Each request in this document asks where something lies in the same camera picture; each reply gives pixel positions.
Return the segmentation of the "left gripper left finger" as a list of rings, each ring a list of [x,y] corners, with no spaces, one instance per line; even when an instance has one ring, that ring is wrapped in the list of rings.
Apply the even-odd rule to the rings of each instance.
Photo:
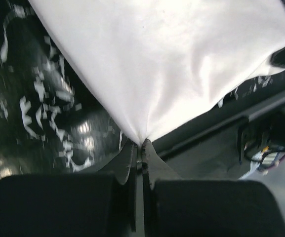
[[[136,230],[137,146],[97,172],[0,180],[0,237],[128,237]]]

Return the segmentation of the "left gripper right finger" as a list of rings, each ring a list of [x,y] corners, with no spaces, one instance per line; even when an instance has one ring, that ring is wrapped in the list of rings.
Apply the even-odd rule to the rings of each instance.
[[[144,231],[148,237],[285,237],[274,195],[251,180],[182,179],[142,145]]]

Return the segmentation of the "white t shirt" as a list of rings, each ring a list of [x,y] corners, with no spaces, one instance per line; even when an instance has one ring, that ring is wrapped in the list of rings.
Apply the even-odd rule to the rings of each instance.
[[[281,68],[280,0],[33,0],[89,91],[128,138],[155,141],[248,79]]]

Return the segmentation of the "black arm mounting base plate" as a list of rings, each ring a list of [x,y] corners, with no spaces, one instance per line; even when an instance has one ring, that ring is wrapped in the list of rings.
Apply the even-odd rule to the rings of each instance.
[[[285,88],[270,86],[191,120],[153,145],[182,178],[241,176],[249,165],[239,162],[239,128],[284,104]]]

